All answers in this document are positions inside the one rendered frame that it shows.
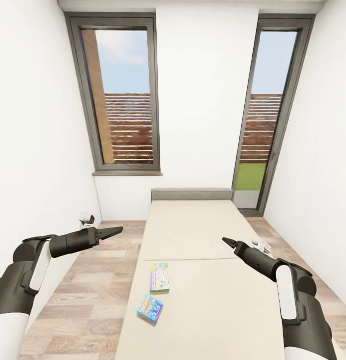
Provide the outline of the board game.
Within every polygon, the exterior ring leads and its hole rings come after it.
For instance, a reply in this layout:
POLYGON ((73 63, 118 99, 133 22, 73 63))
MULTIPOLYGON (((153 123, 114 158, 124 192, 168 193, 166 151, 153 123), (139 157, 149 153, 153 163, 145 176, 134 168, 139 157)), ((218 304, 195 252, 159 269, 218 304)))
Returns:
POLYGON ((137 309, 137 313, 157 323, 163 306, 163 302, 146 294, 137 309))
POLYGON ((169 292, 169 268, 168 263, 151 265, 150 292, 169 292))

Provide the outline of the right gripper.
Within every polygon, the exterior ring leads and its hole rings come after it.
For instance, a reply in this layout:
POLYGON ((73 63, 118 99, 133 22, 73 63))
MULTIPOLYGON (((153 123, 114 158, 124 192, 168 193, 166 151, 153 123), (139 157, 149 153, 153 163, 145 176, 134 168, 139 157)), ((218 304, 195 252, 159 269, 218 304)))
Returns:
POLYGON ((242 240, 236 241, 233 239, 223 237, 222 240, 227 243, 234 250, 234 254, 241 258, 247 265, 256 271, 260 272, 259 264, 263 257, 266 257, 266 253, 263 253, 255 248, 248 246, 242 240))

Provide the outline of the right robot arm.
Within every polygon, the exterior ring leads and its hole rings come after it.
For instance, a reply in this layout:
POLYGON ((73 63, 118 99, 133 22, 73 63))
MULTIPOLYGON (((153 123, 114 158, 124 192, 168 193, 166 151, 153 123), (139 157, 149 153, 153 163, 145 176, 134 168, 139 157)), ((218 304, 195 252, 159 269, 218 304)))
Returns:
POLYGON ((250 246, 242 240, 222 240, 247 265, 277 283, 285 360, 338 360, 331 327, 315 298, 313 275, 295 263, 269 257, 271 247, 261 237, 253 238, 250 246))

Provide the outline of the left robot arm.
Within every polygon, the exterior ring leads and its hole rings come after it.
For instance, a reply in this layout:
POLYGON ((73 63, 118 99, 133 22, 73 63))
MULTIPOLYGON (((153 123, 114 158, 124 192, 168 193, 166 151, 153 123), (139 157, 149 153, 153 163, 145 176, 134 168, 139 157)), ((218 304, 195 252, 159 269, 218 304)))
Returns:
POLYGON ((31 237, 15 249, 14 263, 0 278, 0 360, 18 360, 34 298, 51 258, 93 248, 100 239, 123 230, 122 226, 97 229, 90 225, 94 216, 86 212, 79 220, 79 231, 31 237))

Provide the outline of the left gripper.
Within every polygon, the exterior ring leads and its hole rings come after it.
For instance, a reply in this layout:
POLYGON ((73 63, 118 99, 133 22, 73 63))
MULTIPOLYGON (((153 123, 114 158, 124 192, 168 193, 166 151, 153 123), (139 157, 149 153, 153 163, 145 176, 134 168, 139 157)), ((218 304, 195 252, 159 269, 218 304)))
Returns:
POLYGON ((119 233, 123 227, 110 227, 97 229, 90 227, 87 229, 70 232, 66 237, 66 246, 68 252, 71 254, 83 251, 85 249, 93 248, 93 246, 100 245, 99 240, 119 233))

